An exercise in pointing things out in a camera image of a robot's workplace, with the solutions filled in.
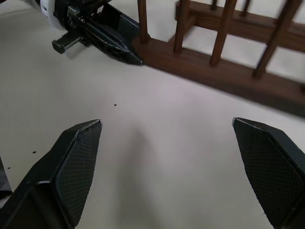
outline white floor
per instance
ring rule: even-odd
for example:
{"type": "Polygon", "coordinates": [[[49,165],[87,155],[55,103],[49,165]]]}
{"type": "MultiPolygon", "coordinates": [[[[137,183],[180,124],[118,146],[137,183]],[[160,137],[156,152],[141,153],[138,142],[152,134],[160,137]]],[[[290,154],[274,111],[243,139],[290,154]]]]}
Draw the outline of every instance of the white floor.
{"type": "MultiPolygon", "coordinates": [[[[280,128],[305,151],[304,119],[128,66],[94,47],[70,60],[52,49],[60,31],[10,1],[0,6],[0,156],[13,188],[63,130],[100,118],[96,170],[78,229],[272,228],[245,175],[231,121],[280,128]]],[[[169,39],[175,0],[147,1],[151,36],[169,39]]],[[[137,19],[135,0],[114,4],[137,19]]],[[[254,0],[251,9],[274,16],[274,5],[254,0]]],[[[301,13],[297,20],[305,22],[301,13]]],[[[185,46],[211,53],[215,36],[198,28],[185,46]]],[[[255,66],[263,49],[228,36],[223,57],[255,66]]],[[[280,49],[268,70],[305,81],[304,63],[302,54],[280,49]]]]}

